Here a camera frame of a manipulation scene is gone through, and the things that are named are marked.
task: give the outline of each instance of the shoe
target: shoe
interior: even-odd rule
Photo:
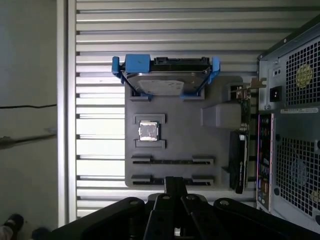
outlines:
[[[39,227],[32,231],[31,238],[33,240],[40,240],[43,239],[44,236],[46,236],[48,233],[50,233],[50,230],[46,227]]]
[[[7,221],[3,224],[12,229],[13,235],[11,237],[12,240],[17,239],[17,234],[23,227],[25,219],[20,214],[12,214]]]

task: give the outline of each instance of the corrugated metal wall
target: corrugated metal wall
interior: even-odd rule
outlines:
[[[128,53],[171,58],[214,55],[220,56],[222,74],[250,78],[257,73],[259,53],[320,13],[320,2],[314,0],[68,2],[69,71],[74,67],[76,72],[68,75],[68,94],[76,97],[75,114],[69,109],[68,116],[69,126],[76,122],[76,136],[72,129],[68,136],[76,150],[69,150],[68,161],[69,178],[75,177],[73,168],[77,177],[77,197],[69,199],[70,220],[75,219],[75,208],[81,217],[127,196],[146,200],[151,193],[124,183],[125,95],[111,74],[113,56],[123,61]],[[197,193],[209,201],[254,198],[252,189],[243,195],[221,189]]]

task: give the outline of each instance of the floor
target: floor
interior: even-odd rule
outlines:
[[[0,106],[48,105],[56,100],[56,1],[0,2]],[[56,107],[0,109],[0,137],[46,133]],[[0,223],[25,217],[19,239],[58,225],[56,140],[0,150]]]

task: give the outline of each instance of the computer tower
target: computer tower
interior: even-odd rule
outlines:
[[[320,15],[258,56],[257,208],[320,233]]]

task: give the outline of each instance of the yellow sticker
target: yellow sticker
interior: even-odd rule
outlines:
[[[305,88],[310,84],[311,79],[313,78],[314,71],[312,68],[307,65],[303,64],[299,67],[296,71],[295,81],[298,88]]]

